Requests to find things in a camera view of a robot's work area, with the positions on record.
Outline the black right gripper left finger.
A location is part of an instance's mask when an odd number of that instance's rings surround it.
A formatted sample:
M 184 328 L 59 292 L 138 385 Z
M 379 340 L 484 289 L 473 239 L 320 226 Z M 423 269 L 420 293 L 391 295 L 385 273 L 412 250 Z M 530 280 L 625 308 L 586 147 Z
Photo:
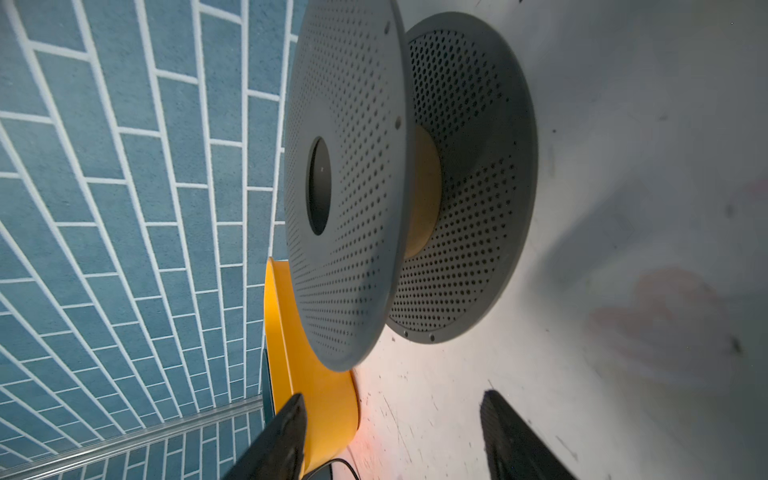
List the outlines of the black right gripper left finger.
M 297 480 L 304 463 L 308 416 L 294 394 L 224 476 L 225 480 Z

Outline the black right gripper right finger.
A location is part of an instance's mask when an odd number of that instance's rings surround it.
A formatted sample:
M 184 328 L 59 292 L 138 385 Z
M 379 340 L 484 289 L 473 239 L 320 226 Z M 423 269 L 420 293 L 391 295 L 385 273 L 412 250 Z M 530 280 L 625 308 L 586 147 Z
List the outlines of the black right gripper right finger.
M 484 392 L 480 420 L 492 479 L 575 479 L 498 391 Z

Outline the grey perforated cable spool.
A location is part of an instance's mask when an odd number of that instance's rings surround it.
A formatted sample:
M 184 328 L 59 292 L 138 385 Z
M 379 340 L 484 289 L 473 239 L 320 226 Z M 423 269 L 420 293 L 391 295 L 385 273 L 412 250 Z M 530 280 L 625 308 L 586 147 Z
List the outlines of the grey perforated cable spool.
M 286 240 L 308 341 L 359 365 L 382 331 L 454 339 L 506 288 L 533 210 L 537 128 L 500 33 L 459 12 L 312 1 L 286 114 Z

